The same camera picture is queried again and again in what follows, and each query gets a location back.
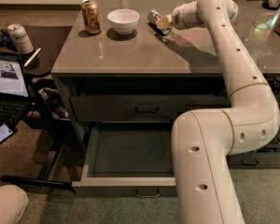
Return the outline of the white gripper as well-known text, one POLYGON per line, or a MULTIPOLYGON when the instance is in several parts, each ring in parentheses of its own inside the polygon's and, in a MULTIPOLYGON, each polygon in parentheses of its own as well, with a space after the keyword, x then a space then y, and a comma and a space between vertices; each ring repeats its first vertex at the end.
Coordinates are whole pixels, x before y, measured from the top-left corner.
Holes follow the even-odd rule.
POLYGON ((197 13, 197 2, 194 1, 176 7, 172 15, 165 15, 158 19, 156 26, 163 35, 168 35, 172 30, 172 26, 177 30, 185 30, 194 27, 204 27, 204 24, 197 13))

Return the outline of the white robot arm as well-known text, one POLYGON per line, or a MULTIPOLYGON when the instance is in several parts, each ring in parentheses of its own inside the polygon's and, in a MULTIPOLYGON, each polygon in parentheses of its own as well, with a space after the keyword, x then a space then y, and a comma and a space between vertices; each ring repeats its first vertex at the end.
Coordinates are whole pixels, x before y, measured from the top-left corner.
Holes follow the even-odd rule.
POLYGON ((207 28, 231 103, 187 111, 174 122, 171 150, 182 224, 245 224, 227 158, 264 147, 280 127, 272 89, 232 28, 237 13, 232 0, 196 0, 157 22, 160 30, 207 28))

